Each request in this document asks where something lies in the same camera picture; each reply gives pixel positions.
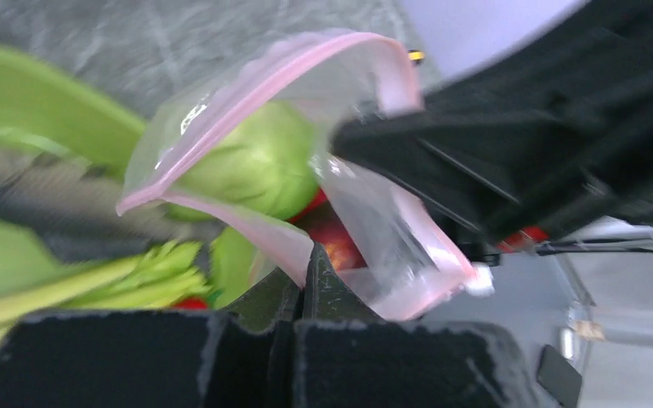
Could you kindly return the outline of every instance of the transparent plastic bag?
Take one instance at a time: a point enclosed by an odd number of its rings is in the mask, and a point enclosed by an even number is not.
[[[123,213],[161,200],[212,214],[302,286],[314,245],[303,231],[234,203],[180,191],[175,184],[259,107],[287,104],[312,125],[310,164],[368,266],[352,274],[359,279],[345,282],[385,319],[421,314],[477,272],[417,197],[329,153],[334,128],[359,117],[361,104],[370,100],[384,115],[422,109],[416,72],[396,41],[330,30],[275,43],[240,70],[177,95],[159,110],[134,150],[116,209]]]

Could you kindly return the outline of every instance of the marble countertop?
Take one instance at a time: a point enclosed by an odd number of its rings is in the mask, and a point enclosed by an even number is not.
[[[289,33],[374,31],[423,48],[398,0],[0,0],[0,43],[73,73],[140,115]],[[424,86],[439,80],[420,68]]]

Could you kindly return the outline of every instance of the ziplock bag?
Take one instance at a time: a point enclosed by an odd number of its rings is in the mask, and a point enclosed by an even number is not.
[[[313,241],[301,230],[245,207],[179,188],[178,179],[265,104],[281,104],[311,124],[311,166],[367,269],[344,281],[388,320],[421,314],[477,278],[477,271],[411,193],[329,154],[332,130],[369,109],[383,115],[422,108],[407,51],[378,34],[309,32],[177,95],[134,150],[119,213],[168,201],[220,218],[303,286]]]

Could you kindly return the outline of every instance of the gray fish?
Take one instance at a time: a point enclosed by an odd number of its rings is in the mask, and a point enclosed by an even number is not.
[[[84,167],[50,154],[28,155],[0,148],[0,219],[39,235],[210,243],[224,229],[219,220],[185,223],[163,207],[141,207],[116,215],[122,186],[103,169]]]

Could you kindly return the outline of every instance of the red object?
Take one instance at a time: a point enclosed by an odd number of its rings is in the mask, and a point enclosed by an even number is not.
[[[207,303],[198,297],[189,297],[176,303],[171,309],[209,309]]]
[[[510,235],[502,241],[497,247],[502,252],[517,252],[528,247],[544,242],[549,238],[546,232],[539,227],[524,227],[515,234]]]
[[[365,268],[366,262],[329,202],[322,202],[294,223],[324,246],[336,271]]]
[[[308,214],[309,212],[311,212],[311,210],[317,208],[319,205],[321,205],[321,204],[323,204],[323,203],[325,203],[325,202],[327,202],[327,196],[324,194],[324,191],[319,190],[319,191],[316,193],[316,195],[314,196],[314,200],[312,200],[312,201],[309,203],[309,205],[306,206],[306,208],[305,208],[304,210],[302,210],[302,212],[300,212],[299,214],[297,214],[297,215],[291,217],[291,218],[288,220],[288,222],[289,222],[289,223],[292,223],[292,224],[296,223],[296,222],[299,221],[299,220],[300,220],[304,215]]]

